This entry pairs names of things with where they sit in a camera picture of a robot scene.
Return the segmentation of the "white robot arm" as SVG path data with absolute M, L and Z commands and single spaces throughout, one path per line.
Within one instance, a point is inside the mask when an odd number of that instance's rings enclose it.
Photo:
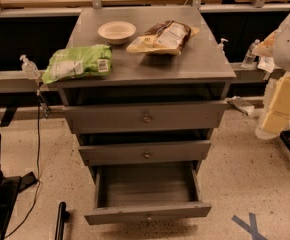
M 253 52 L 272 57 L 274 64 L 285 71 L 279 80 L 270 80 L 267 84 L 264 110 L 255 130 L 258 138 L 269 140 L 277 137 L 290 122 L 290 13 Z

